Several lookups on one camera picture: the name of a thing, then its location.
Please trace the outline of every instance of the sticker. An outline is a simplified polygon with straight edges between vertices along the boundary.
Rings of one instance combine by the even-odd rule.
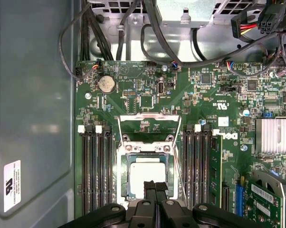
[[[228,127],[229,126],[229,117],[218,117],[218,127]]]
[[[20,160],[4,166],[4,212],[20,202]]]
[[[254,193],[256,193],[257,195],[261,196],[262,198],[266,199],[267,201],[269,201],[270,203],[274,204],[274,197],[271,196],[270,194],[266,193],[265,191],[263,191],[262,189],[258,188],[257,186],[255,186],[254,184],[252,184],[252,191]]]
[[[261,210],[267,216],[271,217],[271,212],[268,209],[266,209],[264,206],[262,206],[260,203],[256,203],[256,206],[259,210]]]

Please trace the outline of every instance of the barcode label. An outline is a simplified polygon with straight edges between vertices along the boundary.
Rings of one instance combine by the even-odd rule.
[[[258,194],[259,196],[261,196],[262,198],[266,199],[267,201],[269,201],[270,203],[274,204],[274,197],[271,196],[270,194],[266,193],[265,191],[263,191],[262,189],[258,188],[257,186],[255,186],[254,184],[252,184],[252,191],[256,194]]]
[[[262,206],[260,203],[256,203],[256,206],[259,210],[261,210],[267,216],[271,217],[271,212],[268,209],[266,209],[264,206]]]

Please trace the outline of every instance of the gray metal wall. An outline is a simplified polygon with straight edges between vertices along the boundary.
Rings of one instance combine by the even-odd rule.
[[[73,87],[57,48],[73,4],[0,0],[0,228],[52,228],[74,218]],[[72,42],[69,31],[69,61]],[[21,202],[4,213],[4,165],[16,160]]]

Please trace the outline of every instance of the heatsink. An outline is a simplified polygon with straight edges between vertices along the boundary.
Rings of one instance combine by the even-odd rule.
[[[286,119],[256,120],[256,152],[286,154]]]

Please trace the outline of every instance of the ul logo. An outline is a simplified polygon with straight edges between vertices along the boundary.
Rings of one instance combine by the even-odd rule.
[[[6,195],[8,195],[12,190],[12,178],[6,182]]]

